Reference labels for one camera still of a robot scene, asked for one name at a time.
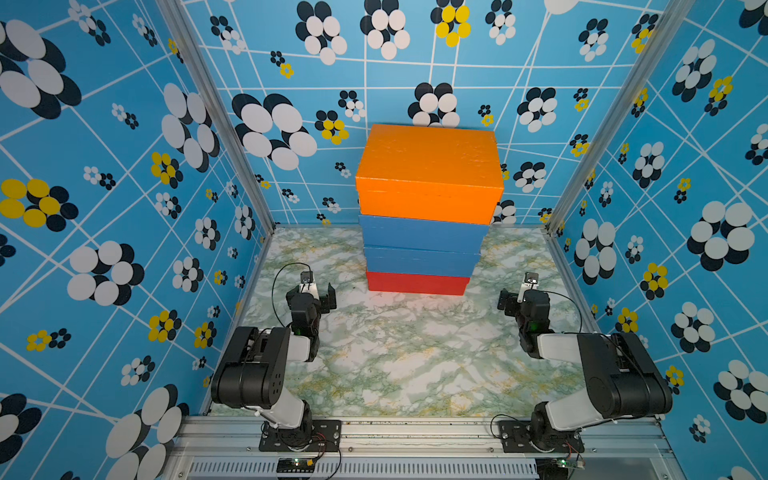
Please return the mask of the orange shoebox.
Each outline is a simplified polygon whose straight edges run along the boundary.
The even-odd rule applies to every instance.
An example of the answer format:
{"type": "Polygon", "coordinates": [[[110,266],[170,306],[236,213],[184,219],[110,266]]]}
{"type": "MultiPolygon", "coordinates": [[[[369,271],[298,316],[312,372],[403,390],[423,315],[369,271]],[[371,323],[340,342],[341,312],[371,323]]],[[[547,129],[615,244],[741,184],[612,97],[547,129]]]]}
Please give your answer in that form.
{"type": "Polygon", "coordinates": [[[488,225],[504,192],[495,135],[376,124],[356,190],[363,215],[488,225]]]}

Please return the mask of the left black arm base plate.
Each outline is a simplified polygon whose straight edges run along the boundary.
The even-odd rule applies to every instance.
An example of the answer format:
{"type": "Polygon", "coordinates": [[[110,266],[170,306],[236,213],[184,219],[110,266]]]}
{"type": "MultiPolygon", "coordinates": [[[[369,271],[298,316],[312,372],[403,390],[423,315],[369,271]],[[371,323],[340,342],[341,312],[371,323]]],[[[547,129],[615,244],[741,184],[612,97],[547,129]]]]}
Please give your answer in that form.
{"type": "Polygon", "coordinates": [[[342,422],[331,419],[304,422],[296,429],[278,429],[264,422],[258,450],[271,453],[338,452],[341,430],[342,422]]]}

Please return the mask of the blue shoebox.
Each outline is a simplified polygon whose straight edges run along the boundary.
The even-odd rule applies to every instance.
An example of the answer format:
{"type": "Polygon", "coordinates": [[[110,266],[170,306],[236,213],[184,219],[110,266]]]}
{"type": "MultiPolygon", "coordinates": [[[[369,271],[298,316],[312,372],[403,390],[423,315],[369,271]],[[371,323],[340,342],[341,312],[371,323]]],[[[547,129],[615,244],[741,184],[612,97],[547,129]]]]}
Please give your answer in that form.
{"type": "Polygon", "coordinates": [[[366,246],[479,253],[489,225],[360,215],[366,246]]]}
{"type": "Polygon", "coordinates": [[[367,270],[378,273],[470,278],[479,253],[365,247],[367,270]]]}

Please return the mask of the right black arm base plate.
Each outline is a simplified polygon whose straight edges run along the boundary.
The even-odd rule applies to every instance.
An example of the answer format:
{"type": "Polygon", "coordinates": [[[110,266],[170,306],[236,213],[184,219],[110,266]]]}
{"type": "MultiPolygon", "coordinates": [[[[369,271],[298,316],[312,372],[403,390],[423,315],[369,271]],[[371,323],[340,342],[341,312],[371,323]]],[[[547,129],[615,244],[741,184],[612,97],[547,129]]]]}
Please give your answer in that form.
{"type": "Polygon", "coordinates": [[[529,421],[501,420],[494,432],[500,437],[505,453],[552,453],[567,455],[583,453],[584,443],[576,431],[558,431],[529,421]]]}

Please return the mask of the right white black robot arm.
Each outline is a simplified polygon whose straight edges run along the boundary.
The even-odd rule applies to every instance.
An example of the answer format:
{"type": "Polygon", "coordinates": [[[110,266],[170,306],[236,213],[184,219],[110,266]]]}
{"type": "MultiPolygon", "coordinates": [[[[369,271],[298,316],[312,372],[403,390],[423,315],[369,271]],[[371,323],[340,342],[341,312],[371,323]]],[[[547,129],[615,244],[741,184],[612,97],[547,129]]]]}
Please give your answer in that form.
{"type": "Polygon", "coordinates": [[[618,419],[667,414],[672,391],[639,337],[632,333],[557,333],[550,328],[550,296],[534,287],[500,291],[497,308],[515,319],[522,350],[537,360],[577,365],[585,387],[538,403],[520,432],[535,450],[581,453],[587,427],[618,419]]]}

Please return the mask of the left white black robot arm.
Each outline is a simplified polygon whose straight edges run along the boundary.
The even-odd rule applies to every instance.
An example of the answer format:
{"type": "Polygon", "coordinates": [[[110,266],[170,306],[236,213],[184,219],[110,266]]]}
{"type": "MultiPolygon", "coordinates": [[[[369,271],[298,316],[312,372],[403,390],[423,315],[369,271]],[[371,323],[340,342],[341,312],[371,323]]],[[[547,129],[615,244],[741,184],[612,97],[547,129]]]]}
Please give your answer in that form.
{"type": "Polygon", "coordinates": [[[250,411],[264,420],[265,433],[283,447],[300,451],[324,438],[313,426],[308,402],[285,386],[291,362],[311,363],[320,347],[319,323],[337,308],[336,292],[325,294],[301,284],[286,294],[291,314],[287,327],[238,327],[211,380],[212,402],[250,411]]]}

